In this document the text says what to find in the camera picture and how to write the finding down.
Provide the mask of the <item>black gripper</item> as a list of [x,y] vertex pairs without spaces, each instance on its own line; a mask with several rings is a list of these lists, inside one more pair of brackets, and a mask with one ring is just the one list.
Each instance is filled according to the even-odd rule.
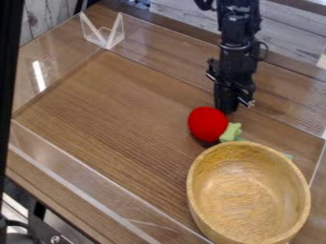
[[[224,113],[232,113],[239,105],[245,108],[255,105],[256,85],[252,76],[257,69],[257,62],[264,60],[268,47],[263,42],[252,41],[243,46],[220,44],[219,48],[219,58],[207,60],[205,76],[215,82],[215,108],[223,110]],[[224,91],[220,84],[235,86],[236,89]]]

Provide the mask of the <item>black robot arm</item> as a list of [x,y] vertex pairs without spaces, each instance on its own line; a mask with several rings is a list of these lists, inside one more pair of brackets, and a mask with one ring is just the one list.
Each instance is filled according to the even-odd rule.
[[200,10],[217,15],[219,58],[207,60],[205,76],[213,82],[215,108],[233,113],[239,105],[253,107],[252,76],[265,57],[267,45],[256,40],[260,31],[259,0],[193,0]]

